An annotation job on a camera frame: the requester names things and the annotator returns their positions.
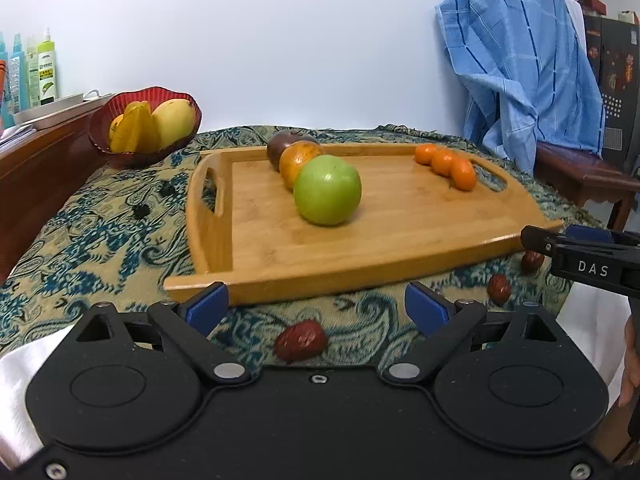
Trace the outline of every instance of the screw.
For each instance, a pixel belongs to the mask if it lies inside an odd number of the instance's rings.
[[[222,363],[213,368],[220,379],[237,379],[244,374],[244,367],[238,363]]]
[[[396,363],[389,367],[388,372],[396,379],[413,379],[420,375],[420,368],[412,363]]]
[[[326,384],[329,378],[326,375],[312,375],[309,380],[313,384]]]
[[[66,469],[60,464],[49,464],[44,471],[51,480],[64,480],[66,478]]]
[[[591,466],[589,464],[578,464],[571,469],[571,480],[587,480],[591,476]]]

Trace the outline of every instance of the paisley pattern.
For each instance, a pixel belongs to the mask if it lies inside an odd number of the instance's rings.
[[[72,323],[96,301],[113,301],[121,311],[140,311],[167,298],[162,290],[165,277],[193,272],[184,199],[200,150],[264,145],[281,129],[246,126],[206,132],[146,170],[103,167],[96,171],[43,227],[0,286],[0,354]],[[480,153],[459,137],[405,126],[304,131],[320,142],[439,142]],[[519,179],[549,218],[597,225],[587,213],[507,161],[492,161]],[[481,178],[500,187],[488,174]],[[487,297],[486,284],[493,273],[501,272],[513,287],[504,308],[512,310],[521,301],[537,300],[558,313],[570,284],[549,274],[549,262],[537,274],[521,276],[521,256],[513,254],[421,281],[449,300],[464,296],[497,308]],[[330,344],[309,365],[385,364],[406,352],[417,336],[404,312],[405,286],[398,283],[353,294],[231,310],[210,338],[255,368],[277,364],[271,349],[286,326],[316,319]]]

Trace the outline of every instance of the white cloth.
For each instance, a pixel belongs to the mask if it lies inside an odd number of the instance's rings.
[[[582,50],[587,52],[587,35],[584,31],[584,18],[582,16],[582,7],[575,0],[564,0],[566,10],[569,11],[571,21],[574,22],[575,33],[578,36],[578,43]]]
[[[625,354],[626,297],[575,283],[558,323],[586,355],[609,387],[609,406],[618,398]],[[27,385],[70,327],[28,343],[0,359],[0,458],[14,468],[42,443],[24,404]]]

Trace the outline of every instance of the orange fruit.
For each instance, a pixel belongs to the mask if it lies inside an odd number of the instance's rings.
[[[462,191],[471,191],[478,182],[474,165],[467,158],[460,156],[451,163],[451,178],[453,185]]]
[[[296,183],[300,170],[318,155],[322,155],[322,148],[318,143],[310,140],[294,142],[282,152],[278,169],[287,189],[293,190],[293,185]]]
[[[451,174],[451,165],[456,155],[447,148],[442,148],[433,154],[431,159],[431,169],[433,173],[441,176],[449,176]]]
[[[438,147],[435,144],[420,144],[415,148],[414,159],[418,164],[428,166],[437,151]]]

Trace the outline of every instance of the green apple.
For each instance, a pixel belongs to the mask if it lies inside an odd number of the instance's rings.
[[[293,199],[302,218],[323,226],[348,219],[361,196],[358,171],[333,155],[319,155],[306,163],[293,188]]]

